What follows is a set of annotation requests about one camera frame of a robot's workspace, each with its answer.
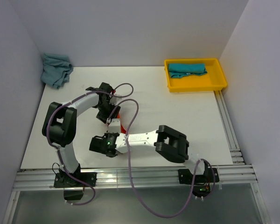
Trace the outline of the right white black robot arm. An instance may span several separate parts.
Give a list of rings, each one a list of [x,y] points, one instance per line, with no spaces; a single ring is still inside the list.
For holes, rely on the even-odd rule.
[[[209,176],[203,161],[196,167],[199,157],[190,149],[186,135],[166,125],[146,133],[105,133],[95,136],[91,139],[89,150],[110,158],[128,153],[154,153],[171,163],[182,164],[198,182],[203,182]]]

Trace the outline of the orange t shirt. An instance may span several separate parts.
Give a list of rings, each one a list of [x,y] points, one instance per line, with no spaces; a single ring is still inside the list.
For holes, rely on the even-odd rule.
[[[120,120],[120,123],[121,123],[121,126],[120,126],[121,132],[124,133],[124,134],[126,134],[126,129],[125,129],[124,126],[123,126],[123,123],[122,123],[122,119],[121,119],[120,114],[117,115],[117,118]]]

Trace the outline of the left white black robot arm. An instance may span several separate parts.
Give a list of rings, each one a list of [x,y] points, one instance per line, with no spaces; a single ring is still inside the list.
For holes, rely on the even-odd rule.
[[[116,89],[107,83],[98,88],[89,87],[86,93],[67,103],[52,102],[49,105],[42,134],[48,144],[56,149],[59,160],[54,185],[57,187],[95,186],[96,173],[83,173],[77,161],[73,140],[77,131],[77,118],[88,109],[98,110],[96,118],[106,125],[119,118],[120,106],[112,100],[118,99]]]

